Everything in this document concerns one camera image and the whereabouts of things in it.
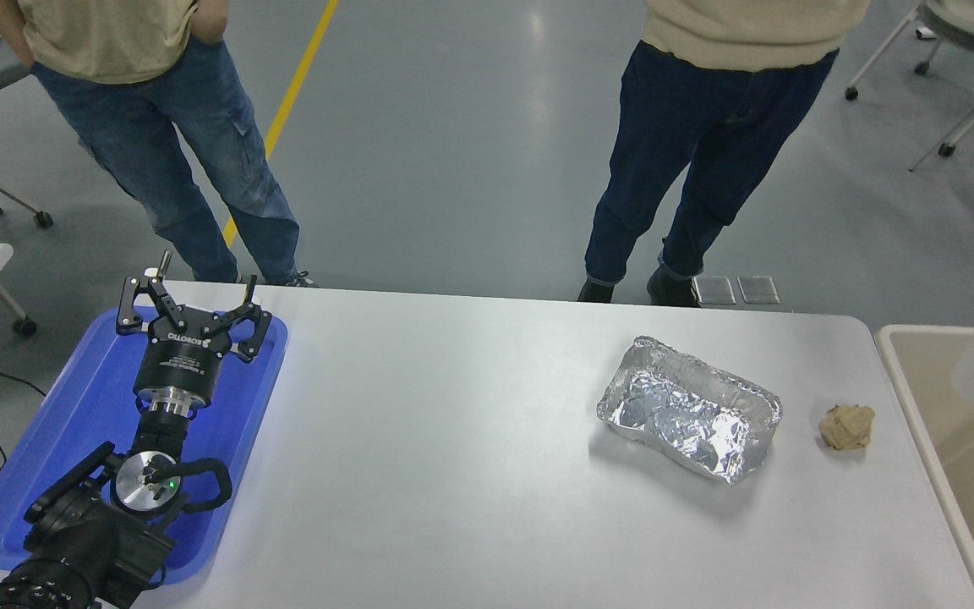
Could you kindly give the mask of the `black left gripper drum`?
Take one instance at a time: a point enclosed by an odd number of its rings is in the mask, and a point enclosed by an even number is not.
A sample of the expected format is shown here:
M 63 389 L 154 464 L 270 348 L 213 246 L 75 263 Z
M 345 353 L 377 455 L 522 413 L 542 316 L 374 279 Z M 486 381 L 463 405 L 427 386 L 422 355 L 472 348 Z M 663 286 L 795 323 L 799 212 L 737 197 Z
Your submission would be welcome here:
M 151 401 L 155 390 L 175 387 L 192 396 L 193 406 L 208 406 L 223 358 L 231 350 L 231 336 L 227 329 L 202 336 L 205 328 L 216 326 L 216 313 L 201 309 L 184 309 L 183 313 L 185 327 L 178 327 L 167 315 L 148 324 L 148 343 L 133 393 Z

